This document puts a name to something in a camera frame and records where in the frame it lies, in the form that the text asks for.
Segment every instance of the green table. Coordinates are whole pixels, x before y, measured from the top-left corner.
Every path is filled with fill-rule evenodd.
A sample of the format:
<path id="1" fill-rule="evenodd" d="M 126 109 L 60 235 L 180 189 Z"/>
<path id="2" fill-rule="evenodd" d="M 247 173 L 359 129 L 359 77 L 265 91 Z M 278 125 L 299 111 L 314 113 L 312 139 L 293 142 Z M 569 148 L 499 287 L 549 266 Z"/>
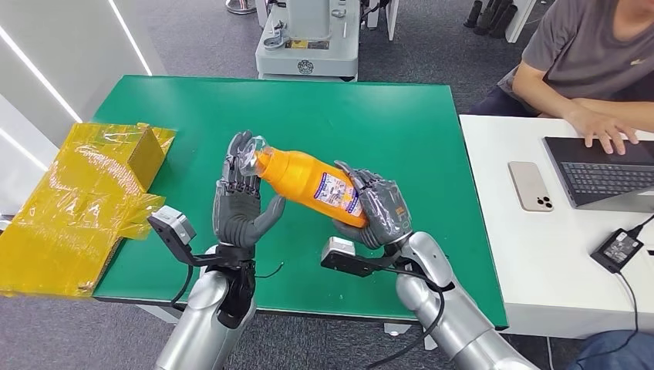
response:
<path id="1" fill-rule="evenodd" d="M 385 83 L 273 82 L 240 79 L 125 76 L 98 109 L 99 123 L 149 123 L 177 130 L 150 192 L 184 212 L 197 236 L 195 254 L 216 238 L 211 230 L 215 182 L 224 151 L 250 129 L 282 150 L 301 150 L 331 163 L 344 160 L 395 179 L 415 230 L 432 234 L 461 284 L 498 327 L 507 325 L 491 250 L 457 114 L 447 86 Z M 263 204 L 272 196 L 261 187 Z M 395 293 L 394 274 L 367 278 L 320 267 L 329 218 L 288 203 L 258 243 L 256 300 L 265 311 L 413 320 Z M 357 245 L 357 252 L 373 256 Z M 187 267 L 155 233 L 126 240 L 94 297 L 161 304 L 184 282 Z"/>

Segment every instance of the metal stand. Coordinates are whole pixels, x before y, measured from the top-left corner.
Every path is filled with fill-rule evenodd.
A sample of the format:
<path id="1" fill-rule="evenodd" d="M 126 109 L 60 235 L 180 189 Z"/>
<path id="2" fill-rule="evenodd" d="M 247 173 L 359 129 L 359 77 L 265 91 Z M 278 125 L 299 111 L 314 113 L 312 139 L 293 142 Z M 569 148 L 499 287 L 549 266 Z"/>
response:
<path id="1" fill-rule="evenodd" d="M 250 14 L 257 11 L 255 0 L 227 0 L 225 7 L 234 14 Z"/>

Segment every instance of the black charger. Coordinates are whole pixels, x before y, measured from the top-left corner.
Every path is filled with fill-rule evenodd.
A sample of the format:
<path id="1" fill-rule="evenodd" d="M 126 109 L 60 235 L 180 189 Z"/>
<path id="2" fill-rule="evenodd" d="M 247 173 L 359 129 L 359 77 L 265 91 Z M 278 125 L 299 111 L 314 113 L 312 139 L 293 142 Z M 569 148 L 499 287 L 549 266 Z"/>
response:
<path id="1" fill-rule="evenodd" d="M 634 232 L 634 230 L 616 230 L 599 248 L 591 253 L 591 258 L 612 274 L 620 272 L 643 246 L 643 243 L 638 240 L 640 230 L 637 232 Z"/>

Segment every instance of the clear plastic cap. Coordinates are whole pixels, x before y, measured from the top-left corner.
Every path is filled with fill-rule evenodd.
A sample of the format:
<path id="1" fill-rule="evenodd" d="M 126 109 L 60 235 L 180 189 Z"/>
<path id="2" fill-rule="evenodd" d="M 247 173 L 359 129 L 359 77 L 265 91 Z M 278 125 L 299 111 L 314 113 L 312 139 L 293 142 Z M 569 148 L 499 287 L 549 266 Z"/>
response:
<path id="1" fill-rule="evenodd" d="M 265 170 L 265 164 L 261 163 L 260 156 L 268 152 L 268 143 L 262 136 L 254 136 L 245 144 L 245 148 L 238 153 L 238 166 L 243 176 L 259 175 Z"/>

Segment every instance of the laptop keyboard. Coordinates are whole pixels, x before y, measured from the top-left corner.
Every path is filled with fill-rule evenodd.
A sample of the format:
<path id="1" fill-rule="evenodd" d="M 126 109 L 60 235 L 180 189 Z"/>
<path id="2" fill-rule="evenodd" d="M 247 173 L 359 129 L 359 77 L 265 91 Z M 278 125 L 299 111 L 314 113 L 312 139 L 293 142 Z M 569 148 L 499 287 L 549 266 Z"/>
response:
<path id="1" fill-rule="evenodd" d="M 569 162 L 561 165 L 576 193 L 619 195 L 654 187 L 654 166 Z"/>

